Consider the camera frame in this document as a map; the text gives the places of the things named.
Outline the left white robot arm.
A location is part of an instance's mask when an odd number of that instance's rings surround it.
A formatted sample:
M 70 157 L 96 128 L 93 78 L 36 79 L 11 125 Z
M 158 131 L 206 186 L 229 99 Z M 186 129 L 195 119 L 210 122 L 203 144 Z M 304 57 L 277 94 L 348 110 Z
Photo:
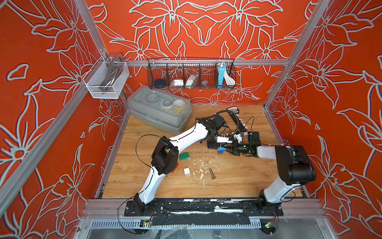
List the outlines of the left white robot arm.
M 172 172 L 178 163 L 179 155 L 197 141 L 206 141 L 209 149 L 218 149 L 218 131 L 225 125 L 220 115 L 212 118 L 201 118 L 189 130 L 171 137 L 160 137 L 153 153 L 150 173 L 142 189 L 134 196 L 134 203 L 142 212 L 155 198 L 164 177 Z

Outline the green 2x4 lego brick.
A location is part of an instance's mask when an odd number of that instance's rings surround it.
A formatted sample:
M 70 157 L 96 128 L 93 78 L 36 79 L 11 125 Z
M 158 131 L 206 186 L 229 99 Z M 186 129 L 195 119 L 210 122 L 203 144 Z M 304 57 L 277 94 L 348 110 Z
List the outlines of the green 2x4 lego brick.
M 188 152 L 182 153 L 179 155 L 179 160 L 187 160 L 190 159 L 190 154 Z

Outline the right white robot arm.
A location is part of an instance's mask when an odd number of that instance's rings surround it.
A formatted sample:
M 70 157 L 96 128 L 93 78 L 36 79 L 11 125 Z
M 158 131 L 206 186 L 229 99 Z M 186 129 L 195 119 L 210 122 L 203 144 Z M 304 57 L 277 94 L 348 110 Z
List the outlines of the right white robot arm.
M 301 145 L 263 145 L 260 134 L 248 131 L 217 141 L 221 148 L 234 156 L 251 156 L 275 160 L 278 176 L 257 197 L 259 210 L 279 206 L 296 188 L 316 179 L 316 171 L 306 151 Z

